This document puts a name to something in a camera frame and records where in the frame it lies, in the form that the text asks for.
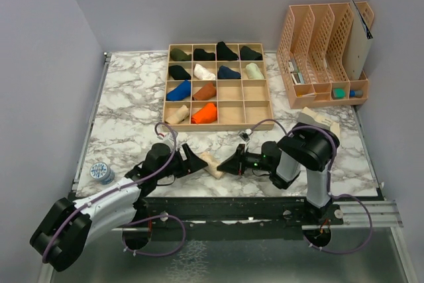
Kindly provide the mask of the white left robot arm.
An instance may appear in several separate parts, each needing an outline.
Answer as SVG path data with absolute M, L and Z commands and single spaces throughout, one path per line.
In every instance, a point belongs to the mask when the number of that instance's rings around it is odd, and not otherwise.
M 172 142 L 155 143 L 145 159 L 111 187 L 83 199 L 56 201 L 29 243 L 43 262 L 61 272 L 79 258 L 86 245 L 110 230 L 142 225 L 146 220 L 144 198 L 159 180 L 181 178 L 207 165 L 187 144 L 178 148 Z

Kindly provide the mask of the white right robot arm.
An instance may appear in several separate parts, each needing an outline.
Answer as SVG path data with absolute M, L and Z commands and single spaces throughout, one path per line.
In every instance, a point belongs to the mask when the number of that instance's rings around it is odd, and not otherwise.
M 235 153 L 217 166 L 218 171 L 243 175 L 245 170 L 269 173 L 271 183 L 278 189 L 288 189 L 299 177 L 301 167 L 307 174 L 308 205 L 304 216 L 308 222 L 319 224 L 326 219 L 330 195 L 331 166 L 335 161 L 339 137 L 332 131 L 298 123 L 278 142 L 266 141 L 259 154 L 249 152 L 239 144 Z

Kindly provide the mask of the beige boxer underwear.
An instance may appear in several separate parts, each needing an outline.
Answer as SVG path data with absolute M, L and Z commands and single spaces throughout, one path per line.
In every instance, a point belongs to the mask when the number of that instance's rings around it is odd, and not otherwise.
M 202 152 L 199 157 L 207 163 L 205 170 L 212 175 L 212 177 L 217 180 L 220 180 L 223 177 L 224 172 L 217 169 L 219 161 L 211 153 Z

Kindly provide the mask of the grey underwear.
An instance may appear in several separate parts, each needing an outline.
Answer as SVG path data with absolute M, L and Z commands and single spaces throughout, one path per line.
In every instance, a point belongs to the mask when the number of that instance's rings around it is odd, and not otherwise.
M 330 130 L 333 121 L 318 113 L 300 113 L 297 121 L 306 125 L 313 125 L 322 129 Z

